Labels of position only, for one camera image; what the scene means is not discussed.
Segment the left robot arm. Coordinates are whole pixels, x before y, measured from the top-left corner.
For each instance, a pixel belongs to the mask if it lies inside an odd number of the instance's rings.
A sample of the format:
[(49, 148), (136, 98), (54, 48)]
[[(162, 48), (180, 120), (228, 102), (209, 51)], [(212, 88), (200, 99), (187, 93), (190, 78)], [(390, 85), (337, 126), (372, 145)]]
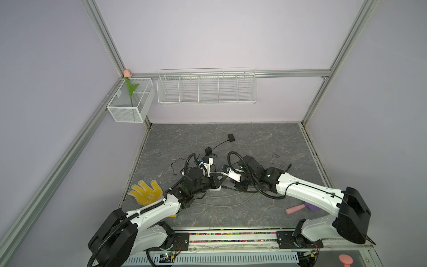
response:
[(188, 208), (197, 194), (221, 186), (218, 175), (211, 172), (213, 163), (209, 156), (199, 159), (191, 154), (179, 181), (152, 203), (128, 212), (112, 211), (88, 243), (92, 255), (87, 266), (120, 267), (135, 253), (170, 248), (175, 232), (164, 219)]

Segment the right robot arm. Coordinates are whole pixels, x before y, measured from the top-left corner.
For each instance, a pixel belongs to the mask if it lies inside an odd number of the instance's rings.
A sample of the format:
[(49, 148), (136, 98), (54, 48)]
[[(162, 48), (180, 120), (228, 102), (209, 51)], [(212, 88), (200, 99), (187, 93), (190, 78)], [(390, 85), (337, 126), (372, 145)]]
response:
[(363, 245), (368, 237), (371, 211), (357, 189), (328, 188), (299, 179), (278, 168), (263, 168), (253, 157), (235, 151), (227, 155), (226, 175), (237, 185), (253, 186), (261, 195), (274, 200), (288, 197), (307, 202), (327, 212), (317, 219), (301, 219), (286, 244), (296, 248), (316, 248), (324, 239), (343, 238)]

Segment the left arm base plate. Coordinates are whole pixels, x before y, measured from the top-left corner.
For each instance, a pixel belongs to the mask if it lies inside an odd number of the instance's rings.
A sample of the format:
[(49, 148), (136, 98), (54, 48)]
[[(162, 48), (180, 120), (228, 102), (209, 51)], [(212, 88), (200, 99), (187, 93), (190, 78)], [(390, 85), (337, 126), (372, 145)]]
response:
[(187, 251), (190, 244), (189, 233), (174, 233), (166, 238), (164, 249), (171, 251)]

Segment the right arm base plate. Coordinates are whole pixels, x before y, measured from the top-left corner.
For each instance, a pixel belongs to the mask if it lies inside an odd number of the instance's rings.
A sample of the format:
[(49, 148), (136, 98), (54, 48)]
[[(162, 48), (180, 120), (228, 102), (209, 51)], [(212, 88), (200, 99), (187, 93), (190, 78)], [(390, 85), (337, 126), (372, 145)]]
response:
[(324, 247), (321, 240), (310, 241), (302, 235), (294, 236), (293, 231), (277, 231), (276, 240), (280, 249), (321, 249)]

